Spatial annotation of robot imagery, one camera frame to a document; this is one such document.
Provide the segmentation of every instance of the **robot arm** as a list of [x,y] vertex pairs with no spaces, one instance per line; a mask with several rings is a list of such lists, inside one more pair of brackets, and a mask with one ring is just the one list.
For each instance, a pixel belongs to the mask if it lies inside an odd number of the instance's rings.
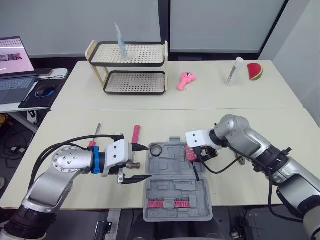
[[124,139],[115,141],[104,152],[97,146],[82,150],[63,147],[54,153],[51,165],[32,185],[12,219],[0,233],[0,240],[44,239],[56,213],[70,193],[74,179],[80,174],[118,174],[118,183],[140,182],[149,175],[125,178],[122,168],[132,160],[133,151],[148,150]]
[[320,240],[320,180],[288,156],[290,148],[280,151],[251,129],[246,118],[235,115],[224,116],[214,129],[187,132],[185,137],[196,153],[203,147],[229,147],[250,161],[254,171],[271,176],[278,197],[303,219],[309,238]]

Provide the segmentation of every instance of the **laptop screen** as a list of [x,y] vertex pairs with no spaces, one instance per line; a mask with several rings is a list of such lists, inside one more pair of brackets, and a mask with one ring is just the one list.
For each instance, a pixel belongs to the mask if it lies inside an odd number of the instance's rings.
[[33,71],[34,67],[19,37],[0,39],[0,75]]

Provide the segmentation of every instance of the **black mouse pad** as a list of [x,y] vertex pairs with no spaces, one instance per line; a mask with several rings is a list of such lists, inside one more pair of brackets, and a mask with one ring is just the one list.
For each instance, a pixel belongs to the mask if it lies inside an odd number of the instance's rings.
[[[32,92],[30,92],[28,97],[23,102],[21,102],[19,108],[24,109],[51,107],[65,83],[66,79],[49,79],[39,81]],[[41,86],[54,86],[54,93],[50,96],[36,97],[36,91]]]

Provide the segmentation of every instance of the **gray wall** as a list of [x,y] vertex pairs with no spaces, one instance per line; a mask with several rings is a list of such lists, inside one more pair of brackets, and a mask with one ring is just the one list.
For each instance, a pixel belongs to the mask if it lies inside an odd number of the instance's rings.
[[[294,7],[299,7],[301,10],[304,8],[302,2],[306,8],[298,18],[296,16],[298,10]],[[319,0],[310,0],[309,3],[306,0],[290,0],[286,10],[287,14],[283,13],[284,17],[290,16],[291,21],[297,19],[296,24],[292,26],[292,22],[287,21],[288,19],[279,21],[278,29],[273,32],[260,59],[273,61],[303,106],[320,126]],[[290,32],[284,38],[284,32],[288,32],[285,26]]]
[[260,53],[284,0],[171,0],[170,51]]
[[158,0],[0,0],[0,38],[32,57],[84,56],[92,40],[161,41]]

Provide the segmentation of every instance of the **computer mouse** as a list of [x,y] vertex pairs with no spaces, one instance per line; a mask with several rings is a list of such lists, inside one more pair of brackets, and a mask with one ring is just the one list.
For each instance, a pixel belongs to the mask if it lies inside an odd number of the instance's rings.
[[55,92],[55,85],[42,85],[38,87],[35,91],[35,96],[37,98],[49,97]]

